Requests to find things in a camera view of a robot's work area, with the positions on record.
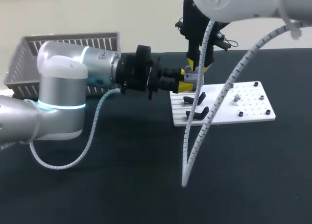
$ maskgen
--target glowing blue ring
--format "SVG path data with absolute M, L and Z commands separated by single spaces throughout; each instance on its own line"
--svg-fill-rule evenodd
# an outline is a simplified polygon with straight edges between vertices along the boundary
M 78 105 L 78 106 L 59 106 L 59 105 L 53 105 L 53 104 L 48 104 L 48 103 L 43 103 L 40 100 L 38 100 L 38 104 L 41 105 L 42 107 L 46 108 L 52 108 L 52 109 L 81 109 L 86 106 L 86 104 Z

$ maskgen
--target screw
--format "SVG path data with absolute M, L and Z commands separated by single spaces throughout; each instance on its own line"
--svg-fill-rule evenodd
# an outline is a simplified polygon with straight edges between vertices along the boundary
M 239 94 L 236 94 L 234 97 L 234 102 L 238 102 L 241 99 L 241 97 L 239 96 Z

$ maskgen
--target white wall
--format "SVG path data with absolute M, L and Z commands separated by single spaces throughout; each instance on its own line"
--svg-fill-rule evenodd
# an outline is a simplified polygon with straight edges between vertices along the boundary
M 138 44 L 154 52 L 186 51 L 187 42 L 175 28 L 182 16 L 183 0 L 0 0 L 0 78 L 21 36 L 35 34 L 108 32 L 121 33 L 121 50 L 135 51 Z M 228 39 L 248 49 L 280 20 L 247 20 L 224 29 Z M 289 35 L 266 48 L 311 47 L 311 30 L 300 41 Z

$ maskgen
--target small black object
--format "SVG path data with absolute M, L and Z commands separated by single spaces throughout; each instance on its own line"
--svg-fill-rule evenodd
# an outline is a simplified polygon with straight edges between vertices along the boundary
M 190 116 L 190 111 L 186 111 L 186 117 L 187 119 Z M 201 113 L 194 113 L 193 120 L 204 120 L 204 118 L 207 116 L 209 113 L 209 107 L 205 107 L 204 110 Z
M 205 98 L 206 98 L 206 93 L 205 92 L 201 93 L 201 95 L 198 98 L 197 105 L 200 105 L 201 103 L 203 103 Z M 189 97 L 189 96 L 184 96 L 183 100 L 184 100 L 184 104 L 193 104 L 194 102 L 194 98 Z

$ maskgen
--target gray plastic basket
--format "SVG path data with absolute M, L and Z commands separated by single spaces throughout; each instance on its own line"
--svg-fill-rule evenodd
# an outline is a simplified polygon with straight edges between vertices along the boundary
M 41 45 L 46 41 L 85 45 L 113 50 L 120 54 L 120 36 L 118 32 L 22 37 L 12 55 L 3 82 L 4 85 L 14 91 L 16 98 L 38 98 L 40 75 L 37 69 L 37 54 Z M 106 90 L 103 90 L 103 88 L 87 87 L 88 96 L 100 96 L 105 92 Z

